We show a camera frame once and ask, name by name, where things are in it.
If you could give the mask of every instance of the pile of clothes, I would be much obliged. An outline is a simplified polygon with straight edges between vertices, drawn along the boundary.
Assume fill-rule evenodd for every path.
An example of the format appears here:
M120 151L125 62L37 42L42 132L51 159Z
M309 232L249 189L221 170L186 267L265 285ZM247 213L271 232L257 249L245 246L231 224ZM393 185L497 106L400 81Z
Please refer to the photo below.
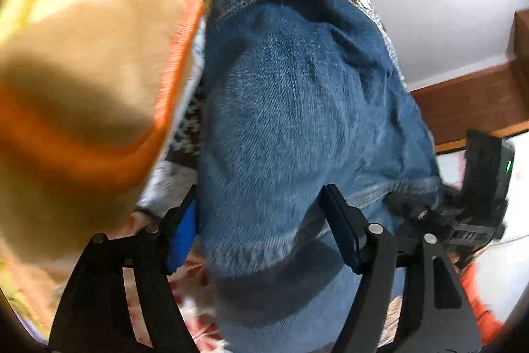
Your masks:
M91 235L133 234L197 182L209 275L193 251L169 281L200 349L226 342L182 288L210 277L232 351L332 343L360 278L318 207L321 186L394 230L386 194L434 205L441 185L391 42L362 1L3 0L0 287L15 310L46 338ZM203 71L198 177L182 167L165 184ZM399 272L393 297L403 282Z

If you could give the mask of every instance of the blue denim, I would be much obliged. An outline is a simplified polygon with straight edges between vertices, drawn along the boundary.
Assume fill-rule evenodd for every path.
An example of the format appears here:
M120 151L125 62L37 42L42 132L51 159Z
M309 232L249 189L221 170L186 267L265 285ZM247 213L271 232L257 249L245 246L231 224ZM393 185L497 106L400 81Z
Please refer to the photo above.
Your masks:
M335 183L393 231L387 193L438 193L429 131L377 26L347 0L212 0L204 84L197 193L221 334L235 353L321 348L360 277L318 193Z

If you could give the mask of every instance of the wooden edge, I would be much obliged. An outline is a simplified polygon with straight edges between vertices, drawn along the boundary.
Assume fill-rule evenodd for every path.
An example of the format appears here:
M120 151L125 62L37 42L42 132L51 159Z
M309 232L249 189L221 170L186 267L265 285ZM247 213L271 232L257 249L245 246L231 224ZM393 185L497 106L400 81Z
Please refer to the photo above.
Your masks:
M512 61L512 71L522 88L525 103L529 105L529 61L524 58L516 58Z
M514 135L518 135L522 132L529 131L529 120L522 121L516 125L504 127L503 129L498 129L497 131L490 132L492 135L497 136L498 138L509 138ZM462 150L465 147L467 140L457 140L446 142L443 144L437 144L435 146L435 154L441 155L445 153L451 153L454 151Z
M511 62L508 61L508 62L502 63L500 65L491 65L490 67L488 67L486 69L483 69L481 71L472 72L472 74L462 75L462 76L459 76L457 78L453 78L453 79L448 80L448 81L443 81L443 82L440 82L440 83L437 83L437 84L429 85L427 87L421 87L420 89L412 90L410 93L412 94L412 96L414 96L414 95L421 95L421 94L424 94L424 93L429 93L429 92L432 92L432 91L435 91L435 90L444 89L445 87L450 87L450 86L452 86L454 84L462 83L462 82L469 81L469 80L475 80L476 78L479 78L479 77L482 77L482 76L495 74L498 71L502 71L504 69L509 69L510 68L510 64L511 64Z

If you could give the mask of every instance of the patterned fabric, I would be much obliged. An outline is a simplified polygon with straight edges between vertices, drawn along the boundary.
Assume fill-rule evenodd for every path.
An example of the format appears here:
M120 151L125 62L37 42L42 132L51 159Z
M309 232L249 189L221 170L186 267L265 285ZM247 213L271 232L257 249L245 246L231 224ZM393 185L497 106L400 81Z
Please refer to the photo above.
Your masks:
M204 100L197 88L204 72L204 34L200 21L192 46L193 65L182 100L175 110L172 139L155 165L137 206L156 217L179 205L196 183L196 160L200 151L200 111Z
M136 234L148 223L149 221L144 221L141 224L134 223L126 236ZM132 268L123 269L123 279L129 315L136 340L152 347L141 312ZM174 274L168 276L167 279L186 327L200 352L227 352L227 342L220 336L214 323L213 292L206 272L206 265L202 257L196 252L196 248L191 250L186 262Z

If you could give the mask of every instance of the red patterned fabric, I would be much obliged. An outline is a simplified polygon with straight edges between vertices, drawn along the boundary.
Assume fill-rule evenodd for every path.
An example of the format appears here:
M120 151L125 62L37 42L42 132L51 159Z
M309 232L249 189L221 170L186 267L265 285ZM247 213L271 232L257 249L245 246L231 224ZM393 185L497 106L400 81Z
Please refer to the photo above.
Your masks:
M149 220L145 220L143 216L138 218L133 215L129 225L130 230L125 233L125 236L134 235L148 223ZM127 306L129 307L129 315L136 340L152 347L149 333L143 320L134 282L134 273L131 268L123 269L123 279ZM178 268L176 273L168 276L167 279L187 329L200 352L227 352L227 342L223 340L214 323L212 290L206 271L206 264L195 248L191 250L186 262Z

